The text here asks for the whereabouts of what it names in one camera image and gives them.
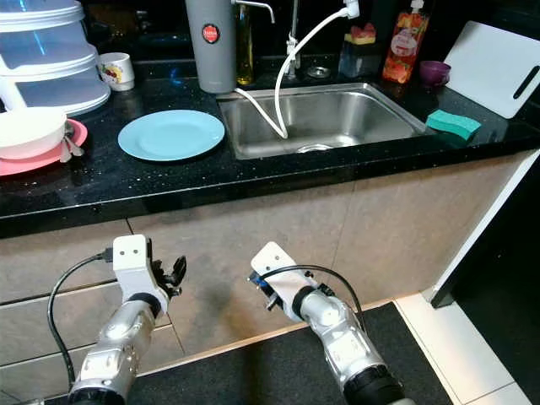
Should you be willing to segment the black floor mat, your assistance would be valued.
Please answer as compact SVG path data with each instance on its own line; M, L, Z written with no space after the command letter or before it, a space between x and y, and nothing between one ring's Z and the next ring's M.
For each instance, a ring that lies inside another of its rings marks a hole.
M392 302L366 310L368 336L417 405L452 405ZM346 405L309 329L233 348L143 378L152 405Z

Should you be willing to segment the beige cabinet drawer front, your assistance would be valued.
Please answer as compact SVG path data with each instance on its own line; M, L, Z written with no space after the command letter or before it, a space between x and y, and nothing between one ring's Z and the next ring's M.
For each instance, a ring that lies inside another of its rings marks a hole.
M127 221L117 220L0 240L1 304L49 294L72 265L131 233Z
M108 283L57 295L54 321L66 347L93 343L105 321L119 307L121 289ZM0 309L0 364L57 354L46 315L47 299L4 305Z

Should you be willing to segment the light blue plate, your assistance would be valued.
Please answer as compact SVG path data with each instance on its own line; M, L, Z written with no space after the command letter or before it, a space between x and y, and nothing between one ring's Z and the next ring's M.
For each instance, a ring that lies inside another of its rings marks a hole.
M149 161L197 157L223 142L226 127L201 111L160 111L142 116L119 132L118 145L127 154Z

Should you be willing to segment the pink plate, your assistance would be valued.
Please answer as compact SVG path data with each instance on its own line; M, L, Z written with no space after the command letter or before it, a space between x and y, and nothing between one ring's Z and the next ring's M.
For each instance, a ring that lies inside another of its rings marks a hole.
M81 146L89 137L86 126L81 122L74 119L68 119L67 125L73 128L73 135L70 138L76 143L77 146ZM57 145L51 150L38 155L38 157L32 157L28 159L4 159L0 158L0 176L12 176L20 173L30 172L31 170L37 170L40 167L47 165L54 165L61 161L62 148Z

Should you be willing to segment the stainless steel sink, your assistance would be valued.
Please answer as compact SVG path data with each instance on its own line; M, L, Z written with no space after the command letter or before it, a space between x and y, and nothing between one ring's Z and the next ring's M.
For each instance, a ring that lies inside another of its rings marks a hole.
M286 138L281 138L243 95L223 94L216 101L229 145L238 159L297 154L296 149L310 143L340 149L435 135L373 84L282 89L280 105Z

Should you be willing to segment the grey water filter canister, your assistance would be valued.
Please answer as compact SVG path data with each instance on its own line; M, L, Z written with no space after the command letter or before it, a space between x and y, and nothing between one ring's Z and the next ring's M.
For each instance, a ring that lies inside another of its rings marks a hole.
M197 78L206 93L236 88L236 30L230 0L185 0Z

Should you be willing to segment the white printed mug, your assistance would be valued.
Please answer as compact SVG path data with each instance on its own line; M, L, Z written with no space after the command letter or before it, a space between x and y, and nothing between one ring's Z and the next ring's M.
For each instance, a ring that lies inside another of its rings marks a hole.
M135 88L135 74L130 55L123 51L109 51L98 57L98 73L112 91L131 91Z

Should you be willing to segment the yellow oil bottle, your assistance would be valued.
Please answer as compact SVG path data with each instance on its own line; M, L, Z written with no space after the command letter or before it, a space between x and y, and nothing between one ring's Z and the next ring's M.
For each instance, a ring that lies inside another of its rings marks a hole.
M238 73L238 85L240 86L251 85L255 81L252 19L251 5L235 5L236 35L238 35L236 73Z

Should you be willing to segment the white cabinet end panel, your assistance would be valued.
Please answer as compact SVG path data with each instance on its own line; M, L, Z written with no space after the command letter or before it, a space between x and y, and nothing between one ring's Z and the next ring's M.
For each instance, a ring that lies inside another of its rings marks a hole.
M536 240L540 232L540 149L510 174L494 203L451 259L427 296L439 309L454 302L454 292L467 281L481 277L482 267L515 246L520 240Z

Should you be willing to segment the white tiered food container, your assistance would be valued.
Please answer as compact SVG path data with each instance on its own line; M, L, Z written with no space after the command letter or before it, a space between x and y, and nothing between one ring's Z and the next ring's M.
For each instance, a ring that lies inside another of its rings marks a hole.
M69 116L111 96L78 0L0 0L0 97L7 111L56 107Z

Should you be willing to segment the clear sponge holder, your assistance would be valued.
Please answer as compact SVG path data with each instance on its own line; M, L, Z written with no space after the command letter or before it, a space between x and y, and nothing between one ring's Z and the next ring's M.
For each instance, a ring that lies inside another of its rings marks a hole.
M381 69L382 56L375 42L354 44L343 42L337 73L346 78L373 76Z

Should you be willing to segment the chrome sink faucet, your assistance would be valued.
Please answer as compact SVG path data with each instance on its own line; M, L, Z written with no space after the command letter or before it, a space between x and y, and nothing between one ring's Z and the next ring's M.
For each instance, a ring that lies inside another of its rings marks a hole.
M292 0L289 34L287 35L287 55L292 55L287 65L286 77L296 78L300 69L300 40L298 40L298 22L300 21L300 0Z

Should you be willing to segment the green sponge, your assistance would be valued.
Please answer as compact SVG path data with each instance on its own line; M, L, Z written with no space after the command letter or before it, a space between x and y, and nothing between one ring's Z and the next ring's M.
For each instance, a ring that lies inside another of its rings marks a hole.
M457 138L468 140L482 126L478 121L467 116L455 115L447 111L433 111L425 120L429 128L436 131L451 132Z

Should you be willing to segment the chrome filter spout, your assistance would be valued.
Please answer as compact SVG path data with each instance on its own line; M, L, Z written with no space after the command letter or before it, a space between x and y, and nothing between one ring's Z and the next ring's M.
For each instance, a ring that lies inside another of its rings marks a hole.
M262 8L262 10L266 10L267 14L269 14L270 22L275 24L275 11L273 10L273 7L267 3L255 3L255 1L251 0L230 0L230 2L234 5L248 5L248 7Z

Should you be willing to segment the red and yellow sponge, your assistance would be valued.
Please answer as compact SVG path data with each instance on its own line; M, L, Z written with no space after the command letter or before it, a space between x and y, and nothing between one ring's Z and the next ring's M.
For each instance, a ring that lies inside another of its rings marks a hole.
M375 26L372 23L364 24L363 27L352 26L348 30L344 41L356 46L366 46L375 43Z

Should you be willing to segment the purple cup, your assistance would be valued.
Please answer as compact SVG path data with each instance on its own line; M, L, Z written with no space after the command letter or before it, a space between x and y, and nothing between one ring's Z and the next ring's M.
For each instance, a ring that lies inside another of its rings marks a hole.
M451 66L441 61L422 61L420 64L420 78L423 86L436 88L448 84Z

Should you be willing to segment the peach dish soap bottle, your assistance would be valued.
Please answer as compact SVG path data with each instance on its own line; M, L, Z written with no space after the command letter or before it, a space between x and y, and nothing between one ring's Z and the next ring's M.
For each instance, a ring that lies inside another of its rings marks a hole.
M407 84L413 76L419 47L429 24L429 15L422 10L424 1L410 0L409 10L402 11L395 19L381 70L382 80Z

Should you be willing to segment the white cutting board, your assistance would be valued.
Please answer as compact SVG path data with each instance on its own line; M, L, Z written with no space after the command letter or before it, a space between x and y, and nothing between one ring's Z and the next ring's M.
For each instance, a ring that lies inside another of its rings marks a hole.
M447 88L505 119L540 88L540 40L467 22L444 63Z

